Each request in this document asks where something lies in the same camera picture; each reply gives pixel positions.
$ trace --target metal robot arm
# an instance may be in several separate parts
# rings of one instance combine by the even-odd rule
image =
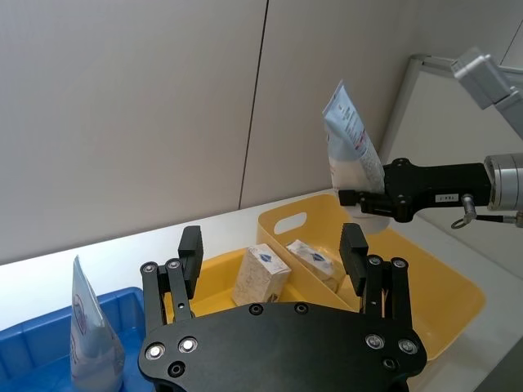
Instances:
[[[492,60],[472,49],[451,66],[454,76],[476,103],[491,105],[523,139],[523,95]],[[523,154],[490,155],[483,164],[418,167],[399,158],[384,167],[385,193],[340,190],[340,204],[359,204],[362,212],[408,222],[423,208],[460,207],[465,213],[452,224],[459,229],[473,220],[512,223],[523,227]],[[491,211],[516,211],[514,216],[478,215],[475,206]]]

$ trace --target blue bin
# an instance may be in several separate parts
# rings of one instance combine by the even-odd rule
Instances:
[[[98,297],[125,349],[120,392],[150,392],[138,370],[145,337],[143,292],[130,287]],[[0,392],[74,391],[69,347],[71,308],[26,321],[0,332]]]

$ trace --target yellow plastic basket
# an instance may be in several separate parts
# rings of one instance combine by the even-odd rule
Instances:
[[[298,214],[306,214],[305,223],[276,234],[276,225]],[[267,243],[293,270],[290,281],[297,286],[304,301],[339,309],[357,311],[360,299],[355,296],[348,277],[334,295],[287,249],[296,239],[308,243],[326,256],[341,263],[338,253],[342,224],[350,221],[345,209],[329,194],[307,198],[262,213],[258,218],[257,242]],[[459,336],[485,305],[485,296],[470,280],[454,271],[433,255],[401,237],[392,229],[366,236],[369,253],[386,260],[403,257],[409,262],[410,299],[413,327],[420,336],[429,360],[438,357]]]
[[[235,286],[239,267],[244,258],[245,249],[229,252],[205,261],[196,283],[194,298],[190,309],[196,316],[216,313],[235,307],[231,295]],[[280,302],[305,301],[318,305],[327,305],[343,309],[345,303],[337,297],[314,275],[308,274],[305,267],[295,265],[284,286]],[[172,320],[171,294],[163,298],[168,321]]]

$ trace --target table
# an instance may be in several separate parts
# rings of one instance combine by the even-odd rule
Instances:
[[[2,265],[0,330],[70,305],[76,255],[97,295],[141,287],[140,265],[176,257],[185,226],[201,226],[204,257],[211,258],[254,244],[257,217],[262,212],[315,194]],[[473,391],[523,336],[523,281],[421,218],[414,217],[408,224],[391,222],[391,227],[467,276],[487,298],[485,308],[466,331],[410,380],[411,390]]]

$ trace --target wall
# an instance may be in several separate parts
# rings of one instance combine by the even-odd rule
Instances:
[[[379,142],[416,4],[0,3],[0,264],[328,188],[321,110]]]
[[[456,58],[478,46],[501,62],[522,17],[521,0],[419,0],[413,47]]]
[[[513,68],[523,68],[523,20],[519,25],[517,34],[514,36],[514,40],[507,52],[503,65]]]
[[[331,186],[321,111],[344,79],[379,145],[415,0],[270,0],[241,207]]]
[[[265,5],[0,2],[0,264],[236,209]]]

